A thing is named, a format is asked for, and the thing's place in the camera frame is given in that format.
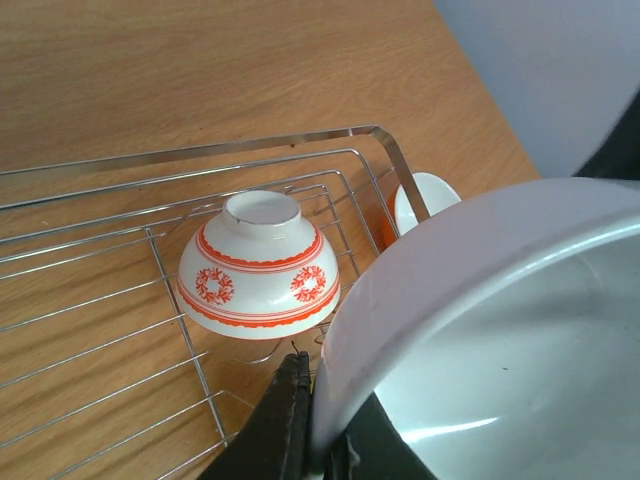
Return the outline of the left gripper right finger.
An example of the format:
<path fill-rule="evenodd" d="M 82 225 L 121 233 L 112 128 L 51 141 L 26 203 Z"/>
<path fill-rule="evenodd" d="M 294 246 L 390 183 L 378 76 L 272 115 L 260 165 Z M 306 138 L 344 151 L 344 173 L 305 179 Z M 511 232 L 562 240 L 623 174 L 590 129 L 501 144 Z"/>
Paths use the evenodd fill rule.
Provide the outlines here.
<path fill-rule="evenodd" d="M 324 478 L 437 479 L 402 440 L 375 393 L 334 442 L 326 458 Z"/>

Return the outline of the chrome wire dish rack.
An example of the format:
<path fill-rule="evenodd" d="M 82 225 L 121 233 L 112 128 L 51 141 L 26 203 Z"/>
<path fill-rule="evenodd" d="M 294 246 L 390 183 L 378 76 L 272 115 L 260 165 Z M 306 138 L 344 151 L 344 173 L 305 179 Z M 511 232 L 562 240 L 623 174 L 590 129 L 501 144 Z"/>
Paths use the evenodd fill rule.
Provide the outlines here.
<path fill-rule="evenodd" d="M 229 197 L 291 196 L 344 290 L 381 253 L 387 198 L 428 211 L 395 138 L 365 125 L 5 170 L 1 475 L 194 479 L 233 441 L 292 339 L 210 333 L 176 299 L 181 251 Z"/>

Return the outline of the red floral pattern bowl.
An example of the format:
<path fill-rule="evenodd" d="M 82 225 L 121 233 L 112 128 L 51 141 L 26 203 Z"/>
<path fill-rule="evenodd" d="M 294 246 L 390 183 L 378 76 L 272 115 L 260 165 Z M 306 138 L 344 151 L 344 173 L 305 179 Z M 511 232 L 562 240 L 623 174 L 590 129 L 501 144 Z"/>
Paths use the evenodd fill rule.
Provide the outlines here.
<path fill-rule="evenodd" d="M 333 248 L 292 197 L 253 190 L 228 198 L 186 244 L 176 299 L 202 327 L 270 340 L 325 320 L 340 299 Z"/>

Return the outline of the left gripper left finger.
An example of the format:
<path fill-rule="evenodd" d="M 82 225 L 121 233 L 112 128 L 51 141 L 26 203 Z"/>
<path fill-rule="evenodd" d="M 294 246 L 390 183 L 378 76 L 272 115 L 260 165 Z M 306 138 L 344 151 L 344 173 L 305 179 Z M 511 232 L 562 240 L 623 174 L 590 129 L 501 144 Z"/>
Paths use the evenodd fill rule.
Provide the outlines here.
<path fill-rule="evenodd" d="M 250 418 L 201 479 L 301 479 L 311 403 L 306 351 L 284 357 Z"/>

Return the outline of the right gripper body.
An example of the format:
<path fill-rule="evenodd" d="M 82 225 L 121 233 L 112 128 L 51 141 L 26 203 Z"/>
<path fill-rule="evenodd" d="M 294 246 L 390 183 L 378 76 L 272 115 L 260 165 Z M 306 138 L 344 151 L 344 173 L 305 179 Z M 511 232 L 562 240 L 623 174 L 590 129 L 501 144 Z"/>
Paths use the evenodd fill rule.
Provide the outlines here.
<path fill-rule="evenodd" d="M 574 177 L 639 180 L 639 91 L 628 104 L 600 147 Z"/>

